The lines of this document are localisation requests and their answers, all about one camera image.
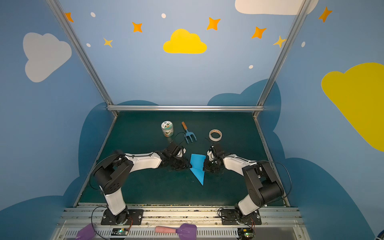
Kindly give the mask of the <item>cyan paper sheet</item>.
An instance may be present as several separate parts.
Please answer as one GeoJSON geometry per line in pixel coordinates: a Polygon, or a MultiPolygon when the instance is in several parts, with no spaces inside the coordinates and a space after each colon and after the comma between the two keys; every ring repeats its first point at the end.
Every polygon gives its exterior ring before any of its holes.
{"type": "Polygon", "coordinates": [[[204,178],[205,178],[205,172],[203,170],[204,168],[204,162],[205,162],[206,156],[204,155],[198,155],[198,154],[191,154],[191,165],[190,168],[191,172],[195,175],[195,177],[198,179],[198,181],[201,183],[201,185],[204,185],[204,178]]]}

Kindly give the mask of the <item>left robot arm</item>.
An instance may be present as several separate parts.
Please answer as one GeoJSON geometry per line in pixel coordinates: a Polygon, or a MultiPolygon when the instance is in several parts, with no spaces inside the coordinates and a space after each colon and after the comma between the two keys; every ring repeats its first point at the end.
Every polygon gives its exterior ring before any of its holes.
{"type": "Polygon", "coordinates": [[[128,209],[123,198],[122,187],[129,174],[162,167],[171,167],[176,171],[190,169],[192,165],[190,160],[185,157],[185,153],[184,147],[170,143],[162,151],[147,154],[117,152],[98,163],[92,171],[92,176],[98,183],[107,203],[101,225],[140,225],[144,211],[128,209]]]}

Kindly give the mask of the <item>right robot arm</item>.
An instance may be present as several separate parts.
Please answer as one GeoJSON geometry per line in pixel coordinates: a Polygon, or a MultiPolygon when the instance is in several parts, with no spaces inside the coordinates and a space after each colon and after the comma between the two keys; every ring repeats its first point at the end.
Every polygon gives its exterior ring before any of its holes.
{"type": "Polygon", "coordinates": [[[207,152],[203,170],[215,173],[221,167],[245,178],[248,194],[235,205],[232,221],[240,221],[278,198],[285,190],[269,161],[255,161],[225,152],[220,144],[213,144],[207,152]]]}

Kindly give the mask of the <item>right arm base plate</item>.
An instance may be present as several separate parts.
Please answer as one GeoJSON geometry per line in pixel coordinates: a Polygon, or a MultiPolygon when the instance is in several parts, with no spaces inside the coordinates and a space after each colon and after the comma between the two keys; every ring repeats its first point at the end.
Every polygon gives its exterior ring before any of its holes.
{"type": "Polygon", "coordinates": [[[261,225],[261,215],[258,210],[248,215],[243,215],[237,209],[218,209],[218,216],[222,220],[223,225],[261,225]]]}

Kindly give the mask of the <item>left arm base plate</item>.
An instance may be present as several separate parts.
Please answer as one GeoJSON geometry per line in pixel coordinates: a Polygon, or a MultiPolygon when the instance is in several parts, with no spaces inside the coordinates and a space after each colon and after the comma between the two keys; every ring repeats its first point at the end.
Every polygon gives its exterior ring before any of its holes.
{"type": "Polygon", "coordinates": [[[104,211],[101,225],[123,226],[123,225],[141,225],[144,210],[125,209],[118,215],[113,215],[109,209],[104,211]]]}

